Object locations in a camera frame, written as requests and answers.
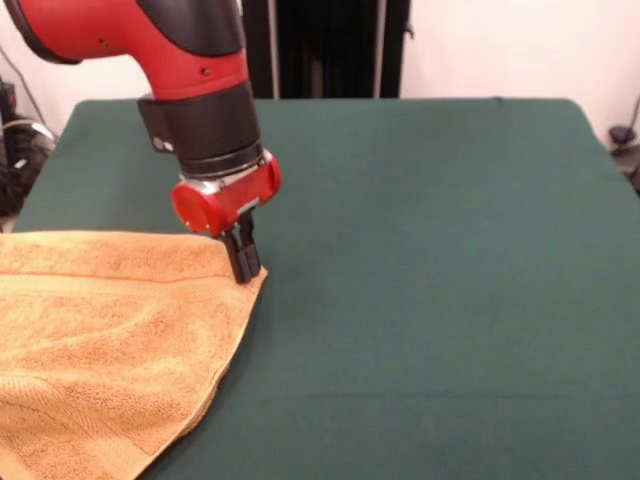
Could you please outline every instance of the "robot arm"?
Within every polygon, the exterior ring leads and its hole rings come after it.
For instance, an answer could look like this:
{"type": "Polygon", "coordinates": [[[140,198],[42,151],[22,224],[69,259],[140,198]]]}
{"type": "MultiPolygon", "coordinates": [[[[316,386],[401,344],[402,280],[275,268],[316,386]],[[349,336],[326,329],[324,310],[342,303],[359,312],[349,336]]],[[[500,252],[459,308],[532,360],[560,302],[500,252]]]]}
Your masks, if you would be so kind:
{"type": "Polygon", "coordinates": [[[251,212],[277,193],[280,169],[262,147],[236,0],[4,2],[46,61],[136,60],[151,85],[138,107],[153,148],[180,164],[176,214],[224,242],[238,283],[257,276],[251,212]]]}

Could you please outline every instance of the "orange towel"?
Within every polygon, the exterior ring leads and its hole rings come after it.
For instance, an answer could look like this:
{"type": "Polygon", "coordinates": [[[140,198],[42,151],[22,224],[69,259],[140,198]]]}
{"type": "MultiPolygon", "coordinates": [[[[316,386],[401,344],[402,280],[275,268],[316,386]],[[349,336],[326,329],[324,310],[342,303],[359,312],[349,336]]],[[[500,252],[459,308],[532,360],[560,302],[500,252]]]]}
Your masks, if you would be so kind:
{"type": "Polygon", "coordinates": [[[266,277],[196,235],[0,236],[0,477],[134,479],[206,413],[266,277]]]}

